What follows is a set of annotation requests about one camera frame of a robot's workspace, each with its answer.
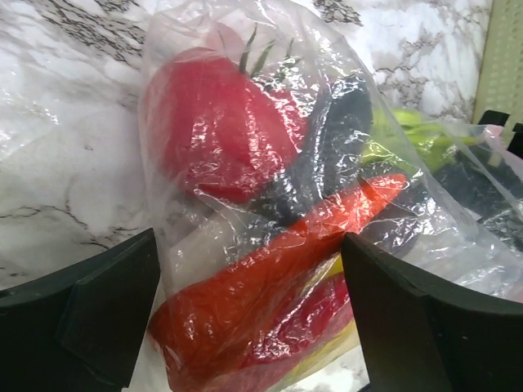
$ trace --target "red tomato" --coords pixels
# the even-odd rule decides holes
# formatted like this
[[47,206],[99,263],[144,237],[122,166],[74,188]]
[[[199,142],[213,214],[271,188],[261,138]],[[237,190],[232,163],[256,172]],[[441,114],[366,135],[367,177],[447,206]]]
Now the red tomato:
[[245,203],[301,151],[306,118],[290,92],[266,92],[197,47],[158,71],[141,106],[151,158],[177,184]]

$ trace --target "white marble background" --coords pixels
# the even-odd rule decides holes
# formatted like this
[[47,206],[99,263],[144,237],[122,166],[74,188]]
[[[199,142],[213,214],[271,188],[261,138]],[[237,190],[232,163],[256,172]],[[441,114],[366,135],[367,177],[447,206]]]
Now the white marble background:
[[[336,2],[299,1],[316,13]],[[345,1],[363,27],[333,25],[395,105],[470,117],[491,0]],[[154,5],[0,0],[0,289],[146,225],[136,97]],[[157,361],[145,345],[132,391],[168,390]],[[356,350],[289,392],[352,392],[365,377]]]

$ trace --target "red pepper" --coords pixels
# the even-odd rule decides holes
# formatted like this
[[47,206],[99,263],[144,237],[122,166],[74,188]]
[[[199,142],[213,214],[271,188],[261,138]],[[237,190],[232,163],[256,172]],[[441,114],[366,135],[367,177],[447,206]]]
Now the red pepper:
[[207,390],[263,392],[354,318],[343,274],[322,281],[299,301],[281,312],[270,331],[260,333],[241,370],[221,377],[221,386]]

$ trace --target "clear plastic bag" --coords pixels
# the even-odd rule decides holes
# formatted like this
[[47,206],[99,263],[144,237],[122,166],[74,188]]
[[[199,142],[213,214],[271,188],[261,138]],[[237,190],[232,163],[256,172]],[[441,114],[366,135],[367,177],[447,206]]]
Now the clear plastic bag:
[[441,186],[514,252],[523,252],[523,162],[504,149],[502,128],[394,113]]
[[172,390],[281,390],[354,346],[346,232],[415,243],[406,260],[510,296],[516,257],[434,181],[345,39],[305,8],[162,2],[144,78],[167,296],[149,333]]

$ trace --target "pegboard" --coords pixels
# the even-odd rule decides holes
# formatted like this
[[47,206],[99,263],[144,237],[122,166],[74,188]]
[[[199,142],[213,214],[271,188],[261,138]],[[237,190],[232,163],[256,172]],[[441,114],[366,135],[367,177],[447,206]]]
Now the pegboard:
[[523,122],[523,0],[493,0],[473,122],[486,110],[510,114],[503,142]]

